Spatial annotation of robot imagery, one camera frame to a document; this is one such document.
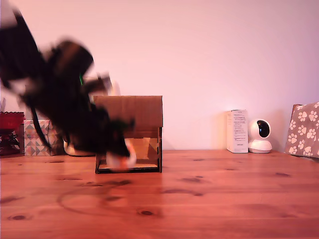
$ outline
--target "white object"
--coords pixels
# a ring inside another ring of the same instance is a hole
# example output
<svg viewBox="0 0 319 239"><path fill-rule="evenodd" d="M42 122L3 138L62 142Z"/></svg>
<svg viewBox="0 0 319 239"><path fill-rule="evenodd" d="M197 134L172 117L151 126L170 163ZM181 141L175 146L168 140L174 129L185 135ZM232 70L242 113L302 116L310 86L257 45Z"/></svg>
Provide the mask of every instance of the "white object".
<svg viewBox="0 0 319 239"><path fill-rule="evenodd" d="M269 153L273 147L267 140L270 136L270 124L264 119L254 119L249 123L248 150L251 153Z"/></svg>
<svg viewBox="0 0 319 239"><path fill-rule="evenodd" d="M248 113L246 110L227 112L227 150L248 153Z"/></svg>
<svg viewBox="0 0 319 239"><path fill-rule="evenodd" d="M136 164L137 157L133 145L127 138L125 139L125 144L130 151L129 158L117 157L109 152L106 154L106 164L114 171L128 170L130 168L133 168Z"/></svg>

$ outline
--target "cardboard flap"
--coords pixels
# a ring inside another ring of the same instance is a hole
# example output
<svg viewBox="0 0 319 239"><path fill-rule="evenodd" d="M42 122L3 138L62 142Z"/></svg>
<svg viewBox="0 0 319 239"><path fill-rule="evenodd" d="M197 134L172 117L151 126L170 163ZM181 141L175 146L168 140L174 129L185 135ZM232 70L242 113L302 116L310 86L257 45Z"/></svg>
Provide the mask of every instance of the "cardboard flap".
<svg viewBox="0 0 319 239"><path fill-rule="evenodd" d="M163 127L162 96L94 96L93 101L111 119L134 118L136 127Z"/></svg>

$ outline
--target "paw print pattern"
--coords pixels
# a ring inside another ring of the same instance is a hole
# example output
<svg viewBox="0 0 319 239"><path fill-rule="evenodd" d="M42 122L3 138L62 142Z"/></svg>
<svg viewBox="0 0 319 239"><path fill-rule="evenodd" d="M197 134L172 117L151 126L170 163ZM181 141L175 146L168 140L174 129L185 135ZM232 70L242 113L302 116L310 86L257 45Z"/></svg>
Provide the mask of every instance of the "paw print pattern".
<svg viewBox="0 0 319 239"><path fill-rule="evenodd" d="M305 148L304 152L303 152L303 155L305 156L313 156L313 153L311 153L311 147L307 147Z"/></svg>
<svg viewBox="0 0 319 239"><path fill-rule="evenodd" d="M302 141L299 142L298 148L299 149L303 149L304 145L305 145L305 140L302 140Z"/></svg>
<svg viewBox="0 0 319 239"><path fill-rule="evenodd" d="M296 121L294 121L293 119L290 121L290 129L293 130L296 127Z"/></svg>
<svg viewBox="0 0 319 239"><path fill-rule="evenodd" d="M299 129L299 130L298 130L298 133L300 134L300 136L302 136L302 135L304 135L304 134L307 133L307 128L304 127L303 125L300 126L298 129Z"/></svg>
<svg viewBox="0 0 319 239"><path fill-rule="evenodd" d="M316 111L311 111L310 115L309 115L310 121L314 121L315 122L317 120L317 118L318 118L317 112Z"/></svg>
<svg viewBox="0 0 319 239"><path fill-rule="evenodd" d="M296 146L290 147L289 153L296 154L297 153L297 147Z"/></svg>
<svg viewBox="0 0 319 239"><path fill-rule="evenodd" d="M307 118L307 113L305 111L302 113L300 112L298 118L300 119L301 122L305 121Z"/></svg>
<svg viewBox="0 0 319 239"><path fill-rule="evenodd" d="M316 131L314 128L309 129L309 132L307 133L307 138L314 138L316 135Z"/></svg>
<svg viewBox="0 0 319 239"><path fill-rule="evenodd" d="M291 135L288 136L288 141L291 142L292 144L297 142L297 135L292 133Z"/></svg>

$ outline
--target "red object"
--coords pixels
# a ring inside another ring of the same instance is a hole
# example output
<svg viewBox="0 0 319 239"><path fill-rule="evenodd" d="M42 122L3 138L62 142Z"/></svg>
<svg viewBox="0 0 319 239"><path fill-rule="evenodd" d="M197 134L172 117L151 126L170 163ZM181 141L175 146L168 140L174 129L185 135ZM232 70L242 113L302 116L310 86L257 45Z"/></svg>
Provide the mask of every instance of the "red object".
<svg viewBox="0 0 319 239"><path fill-rule="evenodd" d="M13 132L25 120L23 112L1 112L0 113L0 155L9 155L20 153L15 145L20 145L15 139Z"/></svg>

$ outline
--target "white box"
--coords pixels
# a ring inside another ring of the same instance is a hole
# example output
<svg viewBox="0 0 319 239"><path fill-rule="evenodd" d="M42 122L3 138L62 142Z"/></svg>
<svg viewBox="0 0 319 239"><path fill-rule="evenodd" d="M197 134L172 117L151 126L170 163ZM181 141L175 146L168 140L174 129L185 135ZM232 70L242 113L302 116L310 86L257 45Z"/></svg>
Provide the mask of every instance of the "white box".
<svg viewBox="0 0 319 239"><path fill-rule="evenodd" d="M248 113L246 110L227 112L227 150L248 153Z"/></svg>

